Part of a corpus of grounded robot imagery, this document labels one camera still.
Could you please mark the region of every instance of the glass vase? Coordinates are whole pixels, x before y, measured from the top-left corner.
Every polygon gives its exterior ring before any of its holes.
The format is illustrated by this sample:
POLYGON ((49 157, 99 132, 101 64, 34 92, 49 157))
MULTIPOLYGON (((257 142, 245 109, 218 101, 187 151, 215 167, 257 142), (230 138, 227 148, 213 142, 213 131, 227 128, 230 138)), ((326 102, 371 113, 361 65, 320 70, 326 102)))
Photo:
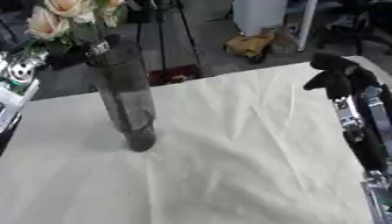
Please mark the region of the glass vase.
POLYGON ((150 149, 156 142, 155 109, 140 47, 121 39, 87 65, 87 75, 101 95, 110 120, 124 134, 130 149, 150 149))

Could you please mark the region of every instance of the table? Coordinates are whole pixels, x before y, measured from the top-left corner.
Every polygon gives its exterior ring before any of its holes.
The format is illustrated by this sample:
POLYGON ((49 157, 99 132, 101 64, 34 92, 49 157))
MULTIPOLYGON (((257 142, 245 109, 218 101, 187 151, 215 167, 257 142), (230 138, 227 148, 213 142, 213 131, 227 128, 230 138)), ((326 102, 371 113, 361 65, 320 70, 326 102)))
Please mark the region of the table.
MULTIPOLYGON (((354 57, 390 84, 380 68, 354 57)), ((371 223, 361 167, 308 63, 153 88, 126 149, 98 94, 34 101, 0 159, 2 224, 371 223)))

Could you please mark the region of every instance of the gray floor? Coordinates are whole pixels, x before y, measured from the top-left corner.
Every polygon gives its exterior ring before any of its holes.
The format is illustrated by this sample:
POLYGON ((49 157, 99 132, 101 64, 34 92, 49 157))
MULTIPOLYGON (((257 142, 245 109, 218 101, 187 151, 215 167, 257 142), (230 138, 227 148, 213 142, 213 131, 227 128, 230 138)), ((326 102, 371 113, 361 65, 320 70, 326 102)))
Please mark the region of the gray floor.
MULTIPOLYGON (((232 21, 207 23, 209 19, 224 16, 230 7, 231 0, 183 0, 183 2, 206 76, 303 62, 309 60, 315 52, 319 51, 314 46, 315 40, 311 39, 305 52, 271 54, 261 65, 252 66, 245 60, 228 55, 222 50, 222 44, 238 32, 232 21)), ((170 10, 165 13, 165 17, 164 35, 168 66, 175 67, 194 63, 195 60, 178 12, 170 10)), ((21 38, 24 37, 25 26, 12 21, 12 29, 19 33, 21 38)), ((134 24, 122 26, 115 32, 136 38, 134 24)), ((141 44, 148 69, 159 69, 160 56, 156 24, 146 24, 143 27, 141 44)), ((331 45, 327 47, 327 50, 345 56, 354 55, 354 48, 349 45, 331 45)), ((392 74, 392 63, 389 63, 392 56, 384 55, 385 50, 383 46, 369 44, 366 45, 364 56, 392 74)), ((42 86, 36 99, 88 93, 91 87, 86 79, 85 71, 86 67, 83 65, 56 73, 44 71, 39 75, 42 86)))

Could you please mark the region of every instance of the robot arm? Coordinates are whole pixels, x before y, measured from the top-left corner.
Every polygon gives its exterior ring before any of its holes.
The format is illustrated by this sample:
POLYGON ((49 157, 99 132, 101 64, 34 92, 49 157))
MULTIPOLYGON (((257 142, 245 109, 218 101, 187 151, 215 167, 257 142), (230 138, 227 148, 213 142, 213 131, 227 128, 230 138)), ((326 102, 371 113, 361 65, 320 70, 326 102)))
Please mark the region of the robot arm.
POLYGON ((304 86, 325 88, 343 136, 365 170, 365 191, 376 224, 392 223, 392 96, 387 86, 359 64, 331 54, 315 55, 324 70, 304 86))
POLYGON ((49 53, 45 49, 0 52, 0 155, 18 126, 23 106, 39 89, 36 68, 45 64, 49 53))

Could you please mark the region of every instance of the white tablecloth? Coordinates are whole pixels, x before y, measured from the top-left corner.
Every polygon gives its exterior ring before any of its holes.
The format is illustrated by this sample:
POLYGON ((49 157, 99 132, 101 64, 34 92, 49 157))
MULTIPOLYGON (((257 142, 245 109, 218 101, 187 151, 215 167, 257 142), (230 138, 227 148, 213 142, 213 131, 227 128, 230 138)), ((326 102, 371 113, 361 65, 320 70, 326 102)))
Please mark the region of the white tablecloth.
POLYGON ((97 94, 31 102, 0 159, 0 223, 371 223, 333 107, 302 90, 315 74, 304 63, 156 87, 145 153, 126 149, 97 94))

